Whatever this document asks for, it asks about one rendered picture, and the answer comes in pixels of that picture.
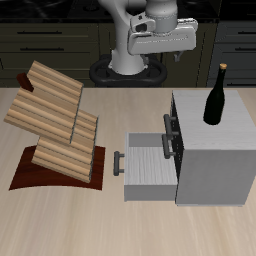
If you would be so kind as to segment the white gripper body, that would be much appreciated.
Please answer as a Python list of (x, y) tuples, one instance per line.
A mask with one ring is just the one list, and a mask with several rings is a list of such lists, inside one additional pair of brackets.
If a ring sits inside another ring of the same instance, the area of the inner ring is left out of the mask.
[(129, 31), (127, 50), (131, 55), (193, 50), (198, 23), (193, 18), (179, 19), (168, 33)]

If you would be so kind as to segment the dark green wine bottle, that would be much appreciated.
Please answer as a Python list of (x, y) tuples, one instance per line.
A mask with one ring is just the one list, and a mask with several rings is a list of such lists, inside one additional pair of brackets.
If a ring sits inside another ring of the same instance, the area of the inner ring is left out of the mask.
[(227, 65), (221, 63), (215, 86), (211, 90), (205, 104), (203, 121), (208, 125), (218, 125), (221, 121), (222, 112), (225, 104), (225, 94), (223, 82), (226, 73)]

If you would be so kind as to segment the wooden wine rack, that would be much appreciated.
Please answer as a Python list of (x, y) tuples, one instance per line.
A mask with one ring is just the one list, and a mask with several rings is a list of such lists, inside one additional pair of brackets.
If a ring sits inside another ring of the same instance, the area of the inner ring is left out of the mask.
[(37, 61), (17, 81), (20, 89), (4, 121), (39, 139), (24, 149), (10, 188), (100, 190), (105, 149), (96, 144), (99, 118), (80, 109), (83, 84)]

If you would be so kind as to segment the dark kitchen cupboards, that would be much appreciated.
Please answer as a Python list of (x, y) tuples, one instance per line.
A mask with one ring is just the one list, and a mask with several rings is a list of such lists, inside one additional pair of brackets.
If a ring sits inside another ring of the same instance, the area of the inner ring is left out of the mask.
[[(160, 87), (206, 84), (217, 28), (234, 36), (229, 63), (256, 61), (256, 0), (177, 0), (178, 18), (198, 22), (196, 47), (151, 53), (167, 69)], [(17, 86), (16, 77), (37, 61), (87, 87), (90, 67), (116, 47), (115, 24), (98, 0), (0, 0), (0, 87)], [(229, 80), (231, 86), (256, 86), (256, 66)]]

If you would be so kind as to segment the white cabinet drawer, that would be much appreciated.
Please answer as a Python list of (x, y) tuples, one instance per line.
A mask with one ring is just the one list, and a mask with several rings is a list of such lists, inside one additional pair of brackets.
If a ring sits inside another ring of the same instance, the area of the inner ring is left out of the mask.
[(125, 152), (114, 152), (113, 175), (124, 174), (124, 201), (174, 201), (174, 157), (164, 156), (161, 133), (125, 133)]

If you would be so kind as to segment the white wooden cabinet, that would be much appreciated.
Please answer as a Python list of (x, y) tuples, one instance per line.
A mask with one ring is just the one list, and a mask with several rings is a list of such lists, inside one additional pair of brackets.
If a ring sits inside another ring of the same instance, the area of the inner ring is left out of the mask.
[(164, 155), (175, 163), (179, 206), (241, 206), (256, 177), (256, 125), (239, 93), (225, 92), (219, 124), (203, 121), (208, 90), (174, 90)]

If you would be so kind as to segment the flat black base plate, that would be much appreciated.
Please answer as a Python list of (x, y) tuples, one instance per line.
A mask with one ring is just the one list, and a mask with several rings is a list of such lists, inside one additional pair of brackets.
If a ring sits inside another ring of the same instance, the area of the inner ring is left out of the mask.
[(99, 88), (158, 88), (167, 78), (166, 67), (154, 54), (146, 54), (149, 64), (135, 75), (121, 75), (109, 68), (110, 54), (103, 54), (90, 67), (89, 76)]

